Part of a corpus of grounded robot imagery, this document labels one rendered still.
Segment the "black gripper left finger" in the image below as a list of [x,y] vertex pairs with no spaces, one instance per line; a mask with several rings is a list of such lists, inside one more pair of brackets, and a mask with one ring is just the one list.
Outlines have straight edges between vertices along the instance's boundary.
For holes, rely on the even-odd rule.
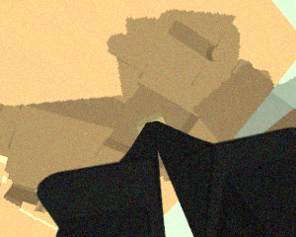
[[37,198],[58,227],[62,219],[147,207],[153,237],[166,237],[155,127],[146,122],[119,162],[47,176]]

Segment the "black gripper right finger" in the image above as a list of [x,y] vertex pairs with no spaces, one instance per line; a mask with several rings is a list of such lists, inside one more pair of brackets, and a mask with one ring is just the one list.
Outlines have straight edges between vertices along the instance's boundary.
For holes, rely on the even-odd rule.
[[210,143],[152,121],[157,148],[193,237],[216,237],[227,172],[296,154],[296,127]]

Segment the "pale yellow block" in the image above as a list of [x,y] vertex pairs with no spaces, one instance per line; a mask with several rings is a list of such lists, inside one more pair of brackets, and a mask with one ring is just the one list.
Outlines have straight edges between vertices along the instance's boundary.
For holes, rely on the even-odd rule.
[[152,122],[152,121],[160,121],[160,122],[166,124],[162,114],[160,112],[158,112],[150,117],[147,117],[147,118],[137,121],[136,128],[137,128],[138,132],[140,133],[140,131],[142,130],[142,128],[144,127],[146,122]]

